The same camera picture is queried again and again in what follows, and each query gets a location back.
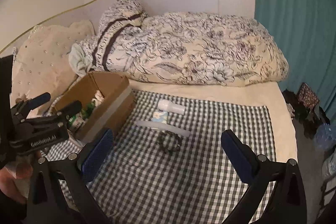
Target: white tube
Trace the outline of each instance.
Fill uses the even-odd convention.
[[[160,130],[168,130],[170,132],[177,134],[180,137],[188,137],[190,134],[190,131],[162,122],[137,121],[136,125],[138,127],[153,127]]]
[[[185,106],[174,104],[168,100],[160,100],[157,104],[157,108],[162,111],[174,112],[177,114],[184,114]]]

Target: white bed sheet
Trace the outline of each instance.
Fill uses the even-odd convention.
[[[267,106],[271,118],[276,157],[279,162],[297,160],[295,129],[285,100],[276,82],[243,88],[221,85],[169,85],[130,80],[133,89],[164,93],[191,99],[210,100],[248,106]]]

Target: white container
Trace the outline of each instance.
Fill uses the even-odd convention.
[[[157,104],[157,108],[162,111],[174,112],[182,115],[185,111],[185,106],[174,104],[169,100],[160,100]]]

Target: plastic bag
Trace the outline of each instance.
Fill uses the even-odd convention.
[[[327,123],[321,124],[316,130],[314,145],[315,148],[324,151],[333,148],[336,145],[336,127]]]
[[[336,175],[336,149],[334,153],[327,158],[322,165],[323,180],[331,179]]]

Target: cardboard box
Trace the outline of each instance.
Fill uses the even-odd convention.
[[[59,111],[74,100],[79,100],[82,106],[86,106],[94,98],[97,90],[104,96],[104,101],[94,109],[82,128],[74,135],[70,134],[70,140],[77,146],[93,141],[103,127],[110,128],[113,134],[117,134],[135,107],[134,94],[125,76],[93,71],[62,96],[53,112]]]

